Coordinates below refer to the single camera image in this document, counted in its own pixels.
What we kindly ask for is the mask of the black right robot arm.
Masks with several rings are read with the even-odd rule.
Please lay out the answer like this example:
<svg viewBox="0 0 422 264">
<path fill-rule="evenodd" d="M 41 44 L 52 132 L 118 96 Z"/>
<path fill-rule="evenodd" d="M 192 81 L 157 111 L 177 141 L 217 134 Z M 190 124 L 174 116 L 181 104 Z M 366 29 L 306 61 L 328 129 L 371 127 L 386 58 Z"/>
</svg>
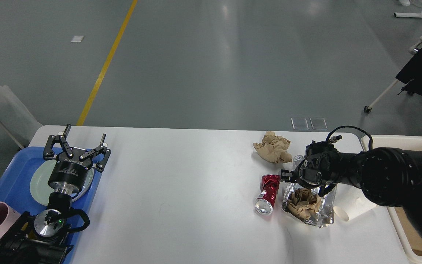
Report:
<svg viewBox="0 0 422 264">
<path fill-rule="evenodd" d="M 331 131 L 324 141 L 306 146 L 304 160 L 295 170 L 282 169 L 281 180 L 307 189 L 319 188 L 320 197 L 337 184 L 359 188 L 379 206 L 402 207 L 422 237 L 422 151 L 373 148 L 373 137 L 366 136 L 367 151 L 342 153 L 334 146 L 342 137 Z"/>
</svg>

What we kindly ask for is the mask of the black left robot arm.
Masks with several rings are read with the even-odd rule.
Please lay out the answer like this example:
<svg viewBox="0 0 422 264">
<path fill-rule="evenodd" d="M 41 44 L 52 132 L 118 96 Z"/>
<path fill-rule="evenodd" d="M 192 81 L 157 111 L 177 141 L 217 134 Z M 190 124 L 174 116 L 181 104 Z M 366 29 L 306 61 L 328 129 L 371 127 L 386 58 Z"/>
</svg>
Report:
<svg viewBox="0 0 422 264">
<path fill-rule="evenodd" d="M 83 209 L 72 206 L 72 194 L 83 190 L 91 169 L 103 172 L 111 150 L 103 134 L 99 145 L 91 150 L 71 147 L 67 136 L 71 125 L 47 139 L 42 157 L 54 160 L 48 179 L 53 189 L 42 212 L 24 212 L 0 238 L 0 264 L 62 264 L 73 249 L 69 235 L 82 232 L 90 224 Z"/>
</svg>

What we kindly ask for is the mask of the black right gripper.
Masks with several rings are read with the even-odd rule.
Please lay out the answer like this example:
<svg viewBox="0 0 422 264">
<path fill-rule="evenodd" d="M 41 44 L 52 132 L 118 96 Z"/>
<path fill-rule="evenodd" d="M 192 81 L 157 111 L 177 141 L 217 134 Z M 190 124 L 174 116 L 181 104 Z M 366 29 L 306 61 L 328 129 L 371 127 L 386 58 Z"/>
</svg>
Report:
<svg viewBox="0 0 422 264">
<path fill-rule="evenodd" d="M 303 188 L 308 188 L 307 182 L 303 179 L 303 174 L 300 173 L 300 163 L 294 163 L 292 171 L 288 169 L 281 169 L 280 182 L 297 183 Z"/>
</svg>

